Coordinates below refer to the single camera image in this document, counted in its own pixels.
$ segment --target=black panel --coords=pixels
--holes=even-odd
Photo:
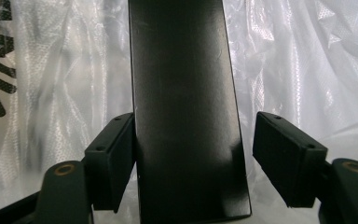
[[[221,0],[130,0],[141,221],[251,214]]]

